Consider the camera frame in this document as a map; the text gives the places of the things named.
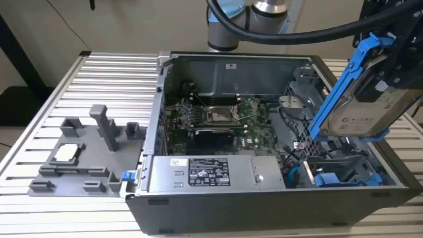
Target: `metal case frame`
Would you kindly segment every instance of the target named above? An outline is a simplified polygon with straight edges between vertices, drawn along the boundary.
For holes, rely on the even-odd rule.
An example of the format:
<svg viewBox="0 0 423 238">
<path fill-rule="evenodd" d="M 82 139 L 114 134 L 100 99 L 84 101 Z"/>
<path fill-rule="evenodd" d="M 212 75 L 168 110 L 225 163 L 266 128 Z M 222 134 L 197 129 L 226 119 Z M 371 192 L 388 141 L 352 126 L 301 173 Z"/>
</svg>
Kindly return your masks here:
<svg viewBox="0 0 423 238">
<path fill-rule="evenodd" d="M 329 89 L 336 82 L 334 76 L 317 56 L 189 52 L 173 52 L 172 56 L 178 54 L 308 58 Z M 220 194 L 148 193 L 148 175 L 154 152 L 154 140 L 150 140 L 160 133 L 160 108 L 154 109 L 161 103 L 164 78 L 165 71 L 161 70 L 144 145 L 145 160 L 140 183 L 136 192 L 125 197 L 126 205 L 144 233 L 180 234 L 350 226 L 377 209 L 396 207 L 423 192 L 423 187 L 404 163 L 387 142 L 381 141 L 371 143 L 371 147 L 403 186 L 397 184 L 380 187 L 286 189 L 274 192 Z"/>
</svg>

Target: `cable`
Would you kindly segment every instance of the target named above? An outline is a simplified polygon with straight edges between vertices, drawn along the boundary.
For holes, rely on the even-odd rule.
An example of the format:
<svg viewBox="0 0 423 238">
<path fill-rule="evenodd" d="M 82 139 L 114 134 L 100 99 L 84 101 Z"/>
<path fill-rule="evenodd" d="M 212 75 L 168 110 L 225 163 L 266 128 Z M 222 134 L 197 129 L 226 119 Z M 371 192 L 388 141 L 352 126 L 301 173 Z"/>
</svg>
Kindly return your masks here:
<svg viewBox="0 0 423 238">
<path fill-rule="evenodd" d="M 206 5 L 206 8 L 205 8 L 205 21 L 206 21 L 206 26 L 209 25 L 209 10 L 210 10 L 210 7 Z"/>
<path fill-rule="evenodd" d="M 280 107 L 280 110 L 282 111 L 282 113 L 285 114 L 285 116 L 288 118 L 290 118 L 292 120 L 298 120 L 298 121 L 310 121 L 312 119 L 301 119 L 297 118 L 296 116 L 293 116 L 290 113 L 288 113 L 288 111 L 284 109 L 284 107 Z"/>
<path fill-rule="evenodd" d="M 246 31 L 229 20 L 218 6 L 217 0 L 206 0 L 206 4 L 221 25 L 242 40 L 265 45 L 301 45 L 336 40 L 357 33 L 367 32 L 377 27 L 385 26 L 395 22 L 403 14 L 411 12 L 411 10 L 420 10 L 421 1 L 405 1 L 403 4 L 391 8 L 389 10 L 385 10 L 345 25 L 318 31 L 290 34 L 262 34 Z"/>
<path fill-rule="evenodd" d="M 341 148 L 330 149 L 330 150 L 328 150 L 328 153 L 337 151 L 337 150 L 341 150 Z"/>
<path fill-rule="evenodd" d="M 296 152 L 296 149 L 290 150 L 288 156 L 285 157 L 284 161 L 286 161 L 289 159 L 289 157 L 293 155 L 293 153 Z"/>
<path fill-rule="evenodd" d="M 293 175 L 294 173 L 297 172 L 298 170 L 298 166 L 293 167 L 290 170 L 289 170 L 289 173 L 286 175 L 286 182 L 290 183 L 292 180 L 293 180 Z"/>
<path fill-rule="evenodd" d="M 64 21 L 64 23 L 65 23 L 68 29 L 73 32 L 73 34 L 76 35 L 76 37 L 80 39 L 80 41 L 84 43 L 85 47 L 86 47 L 88 50 L 90 51 L 89 46 L 86 45 L 85 41 L 81 39 L 81 37 L 78 36 L 78 34 L 73 31 L 72 27 L 69 26 L 66 20 L 65 20 L 64 17 L 61 16 L 60 12 L 58 12 L 57 9 L 54 8 L 54 6 L 53 6 L 53 4 L 50 3 L 50 1 L 49 1 L 49 0 L 45 0 L 45 1 L 46 1 L 46 3 L 49 4 L 49 6 L 52 6 L 54 12 L 57 13 L 58 17 L 60 17 L 61 20 Z"/>
<path fill-rule="evenodd" d="M 417 114 L 417 112 L 419 112 L 419 109 L 420 109 L 420 107 L 416 107 L 415 111 L 412 112 L 412 114 L 411 114 L 411 117 L 412 117 L 412 118 L 416 116 L 416 114 Z"/>
<path fill-rule="evenodd" d="M 5 146 L 5 147 L 8 147 L 8 148 L 12 148 L 12 146 L 10 146 L 10 145 L 4 144 L 4 143 L 1 143 L 1 142 L 0 142 L 0 145 Z"/>
</svg>

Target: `motherboard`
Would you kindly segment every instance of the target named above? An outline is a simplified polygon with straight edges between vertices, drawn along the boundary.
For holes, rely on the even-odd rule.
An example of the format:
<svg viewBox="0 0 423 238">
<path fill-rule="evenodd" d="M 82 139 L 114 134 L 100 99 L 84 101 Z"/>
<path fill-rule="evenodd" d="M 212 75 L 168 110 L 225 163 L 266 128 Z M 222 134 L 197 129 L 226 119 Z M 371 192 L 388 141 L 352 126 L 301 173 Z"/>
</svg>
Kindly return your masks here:
<svg viewBox="0 0 423 238">
<path fill-rule="evenodd" d="M 192 95 L 165 108 L 169 155 L 278 155 L 268 109 L 257 97 Z"/>
</svg>

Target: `wall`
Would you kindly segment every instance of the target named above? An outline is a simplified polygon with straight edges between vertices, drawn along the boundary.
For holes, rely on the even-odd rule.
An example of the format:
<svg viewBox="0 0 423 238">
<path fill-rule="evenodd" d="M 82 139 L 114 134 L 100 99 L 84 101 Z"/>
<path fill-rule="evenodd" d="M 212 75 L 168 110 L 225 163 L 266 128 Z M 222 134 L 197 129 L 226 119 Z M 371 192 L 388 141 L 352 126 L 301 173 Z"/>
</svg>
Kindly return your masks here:
<svg viewBox="0 0 423 238">
<path fill-rule="evenodd" d="M 356 21 L 361 5 L 363 0 L 305 0 L 293 31 L 314 31 Z M 325 59 L 348 59 L 353 53 L 352 37 L 289 46 L 286 53 L 318 55 Z"/>
<path fill-rule="evenodd" d="M 9 86 L 25 86 L 10 61 L 0 49 L 0 94 Z"/>
<path fill-rule="evenodd" d="M 297 31 L 349 22 L 359 14 L 359 0 L 304 1 Z M 50 2 L 93 51 L 157 53 L 162 50 L 206 50 L 204 0 L 97 0 L 94 11 L 89 9 L 88 0 Z M 54 86 L 78 52 L 86 50 L 84 44 L 45 0 L 0 0 L 0 13 L 42 79 Z M 322 44 L 322 47 L 290 46 L 288 53 L 345 59 L 350 55 L 350 41 L 338 40 L 333 46 L 330 44 Z M 284 53 L 284 49 L 242 42 L 238 51 L 277 54 Z"/>
</svg>

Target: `blue latch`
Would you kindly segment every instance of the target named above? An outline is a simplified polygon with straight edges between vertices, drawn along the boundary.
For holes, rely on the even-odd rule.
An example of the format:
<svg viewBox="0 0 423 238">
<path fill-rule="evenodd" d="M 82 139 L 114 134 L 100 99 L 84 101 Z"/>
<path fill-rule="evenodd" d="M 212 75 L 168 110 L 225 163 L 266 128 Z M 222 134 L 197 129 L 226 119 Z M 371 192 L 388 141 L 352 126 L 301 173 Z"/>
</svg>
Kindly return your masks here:
<svg viewBox="0 0 423 238">
<path fill-rule="evenodd" d="M 369 33 L 369 37 L 361 40 L 361 42 L 359 43 L 353 56 L 346 65 L 346 68 L 341 74 L 341 77 L 338 78 L 334 84 L 334 87 L 326 99 L 324 100 L 324 103 L 317 111 L 317 114 L 313 117 L 312 122 L 309 124 L 308 131 L 313 140 L 318 140 L 318 141 L 328 140 L 326 136 L 320 134 L 320 126 L 325 118 L 328 117 L 333 109 L 333 106 L 336 105 L 336 102 L 342 96 L 344 91 L 350 85 L 350 82 L 356 80 L 363 73 L 363 70 L 364 70 L 363 64 L 365 62 L 368 52 L 371 52 L 371 50 L 377 47 L 380 48 L 389 47 L 392 43 L 393 43 L 392 38 L 376 37 L 372 33 Z M 388 132 L 389 132 L 388 129 L 385 129 L 383 132 L 379 133 L 379 135 L 375 135 L 371 137 L 360 137 L 360 140 L 364 142 L 380 141 Z"/>
<path fill-rule="evenodd" d="M 314 176 L 317 187 L 357 187 L 357 186 L 380 186 L 381 177 L 375 173 L 367 181 L 340 182 L 334 173 L 321 173 Z"/>
<path fill-rule="evenodd" d="M 121 181 L 134 182 L 134 172 L 125 171 L 121 174 Z"/>
</svg>

